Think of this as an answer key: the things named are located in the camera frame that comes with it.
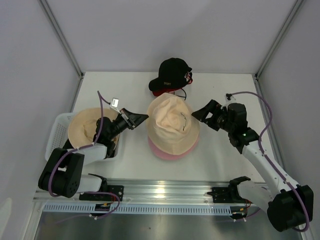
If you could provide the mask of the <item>black sport baseball cap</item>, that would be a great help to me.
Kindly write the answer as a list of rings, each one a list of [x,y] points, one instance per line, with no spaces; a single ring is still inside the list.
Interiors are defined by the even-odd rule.
[[[158,77],[149,82],[148,88],[151,92],[176,91],[192,81],[192,68],[183,59],[171,57],[160,64]]]

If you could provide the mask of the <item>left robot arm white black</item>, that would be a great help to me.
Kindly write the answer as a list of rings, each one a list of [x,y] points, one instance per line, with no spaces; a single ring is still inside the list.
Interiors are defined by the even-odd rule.
[[[52,197],[71,198],[77,193],[91,194],[103,200],[108,182],[103,176],[83,174],[85,164],[113,158],[117,153],[120,134],[134,130],[148,115],[125,108],[89,108],[76,114],[68,126],[68,139],[63,147],[52,150],[39,177],[38,187]]]

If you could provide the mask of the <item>beige black reversible bucket hat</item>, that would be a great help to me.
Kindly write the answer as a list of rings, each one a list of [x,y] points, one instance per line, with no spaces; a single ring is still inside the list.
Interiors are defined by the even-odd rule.
[[[68,126],[68,140],[74,147],[82,147],[94,141],[97,121],[101,118],[101,108],[86,108],[77,113]]]

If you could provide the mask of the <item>red baseball cap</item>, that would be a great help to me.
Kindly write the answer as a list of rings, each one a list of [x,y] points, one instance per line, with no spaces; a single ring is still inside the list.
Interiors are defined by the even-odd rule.
[[[170,80],[157,77],[149,82],[148,89],[155,97],[159,97],[164,93],[172,94],[173,91],[184,89],[192,83],[193,74],[191,72],[187,72],[184,77],[173,77],[173,79]]]

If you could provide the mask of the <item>black wire hat stand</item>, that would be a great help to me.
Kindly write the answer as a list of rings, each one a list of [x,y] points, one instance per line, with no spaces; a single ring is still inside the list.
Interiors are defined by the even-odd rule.
[[[183,88],[173,91],[172,94],[182,98],[184,101],[187,99],[187,93]]]

